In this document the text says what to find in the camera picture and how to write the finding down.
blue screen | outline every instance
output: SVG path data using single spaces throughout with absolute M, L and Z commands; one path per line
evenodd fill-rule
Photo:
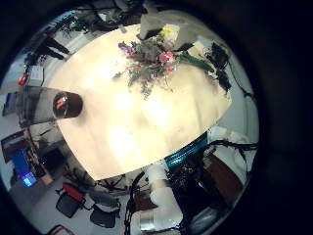
M 23 149 L 16 150 L 11 154 L 14 167 L 26 187 L 30 187 L 37 180 L 33 173 L 29 170 L 29 165 L 24 156 Z

black cup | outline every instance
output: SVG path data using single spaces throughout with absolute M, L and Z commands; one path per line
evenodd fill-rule
M 55 118 L 76 118 L 82 110 L 82 99 L 71 92 L 59 92 L 53 100 Z

wall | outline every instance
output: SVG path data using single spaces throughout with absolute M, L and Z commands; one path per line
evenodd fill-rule
M 6 95 L 0 95 L 0 111 L 2 112 L 3 106 L 6 102 Z M 0 139 L 7 137 L 15 132 L 20 131 L 19 118 L 16 114 L 10 114 L 2 117 L 0 115 Z M 2 149 L 0 150 L 0 173 L 5 187 L 10 190 L 10 178 L 13 174 L 12 161 L 4 162 Z

table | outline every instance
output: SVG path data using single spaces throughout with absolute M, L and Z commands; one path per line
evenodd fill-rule
M 79 117 L 58 125 L 78 161 L 95 180 L 156 162 L 205 133 L 231 105 L 230 95 L 203 70 L 180 64 L 168 79 L 173 92 L 155 86 L 147 100 L 140 84 L 127 86 L 128 59 L 117 43 L 135 40 L 138 24 L 108 32 L 76 52 L 48 84 L 79 94 Z

desk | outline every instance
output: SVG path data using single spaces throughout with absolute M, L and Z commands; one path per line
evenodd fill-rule
M 138 24 L 111 31 L 76 52 L 48 84 L 79 94 L 79 117 L 58 125 L 69 147 L 95 180 L 156 162 L 205 133 L 231 98 L 203 70 L 181 63 L 168 79 L 173 92 L 155 86 L 144 100 L 140 84 L 127 86 L 127 59 L 118 42 L 138 41 Z

